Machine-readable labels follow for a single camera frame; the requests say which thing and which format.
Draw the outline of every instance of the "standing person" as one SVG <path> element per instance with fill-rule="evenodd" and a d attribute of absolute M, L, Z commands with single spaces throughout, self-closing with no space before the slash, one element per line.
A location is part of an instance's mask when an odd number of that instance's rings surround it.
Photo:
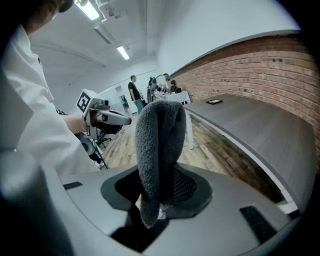
<path fill-rule="evenodd" d="M 140 93 L 135 85 L 135 82 L 137 81 L 137 78 L 135 75 L 130 76 L 131 81 L 128 83 L 128 89 L 130 92 L 131 100 L 138 108 L 138 114 L 142 111 L 144 108 L 144 105 L 141 101 Z"/>

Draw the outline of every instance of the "red brick wall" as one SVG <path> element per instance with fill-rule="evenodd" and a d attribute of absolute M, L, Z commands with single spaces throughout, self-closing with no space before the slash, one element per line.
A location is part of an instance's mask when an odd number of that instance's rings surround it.
<path fill-rule="evenodd" d="M 235 94 L 285 109 L 313 126 L 320 167 L 320 74 L 297 35 L 265 36 L 214 51 L 170 79 L 191 101 Z"/>

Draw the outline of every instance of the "doorway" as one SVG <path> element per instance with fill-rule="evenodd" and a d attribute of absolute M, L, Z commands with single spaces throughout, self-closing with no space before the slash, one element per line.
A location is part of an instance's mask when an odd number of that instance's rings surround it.
<path fill-rule="evenodd" d="M 126 99 L 126 97 L 125 97 L 125 94 L 124 94 L 121 86 L 116 87 L 115 90 L 116 90 L 116 94 L 118 95 L 118 97 L 119 97 L 119 99 L 120 99 L 120 102 L 121 102 L 121 104 L 122 104 L 122 106 L 123 106 L 123 108 L 124 108 L 125 113 L 126 113 L 127 115 L 128 115 L 128 114 L 131 114 L 131 110 L 130 110 L 130 108 L 129 108 L 129 104 L 128 104 L 128 102 L 127 102 L 127 99 Z"/>

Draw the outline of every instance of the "white wall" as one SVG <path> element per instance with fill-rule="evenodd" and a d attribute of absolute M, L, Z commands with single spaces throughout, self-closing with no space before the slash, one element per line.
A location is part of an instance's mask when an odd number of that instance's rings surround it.
<path fill-rule="evenodd" d="M 107 89 L 111 90 L 121 86 L 131 111 L 136 112 L 137 107 L 131 101 L 128 90 L 131 75 L 136 75 L 136 87 L 141 89 L 143 96 L 146 98 L 149 77 L 158 75 L 156 57 L 151 55 L 138 60 L 130 59 L 129 62 L 125 62 L 121 66 L 108 67 L 105 70 L 85 75 L 72 83 L 72 86 L 68 86 L 65 94 L 59 97 L 59 101 L 53 103 L 57 109 L 66 113 L 73 113 L 76 101 L 83 88 L 92 90 L 100 95 L 106 95 Z"/>
<path fill-rule="evenodd" d="M 125 113 L 125 109 L 118 97 L 117 90 L 112 87 L 111 90 L 106 91 L 105 93 L 100 94 L 105 100 L 109 101 L 109 104 L 113 107 L 114 110 Z"/>
<path fill-rule="evenodd" d="M 169 75 L 231 42 L 300 29 L 274 0 L 171 0 L 166 11 L 157 59 Z"/>

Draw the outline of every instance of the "table leg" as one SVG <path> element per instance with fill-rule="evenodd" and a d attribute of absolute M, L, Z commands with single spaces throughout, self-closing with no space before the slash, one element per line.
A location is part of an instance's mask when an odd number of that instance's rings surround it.
<path fill-rule="evenodd" d="M 192 134 L 192 123 L 191 123 L 190 113 L 188 113 L 186 111 L 185 116 L 186 116 L 186 131 L 188 133 L 189 148 L 191 150 L 193 150 L 194 149 L 194 136 Z"/>

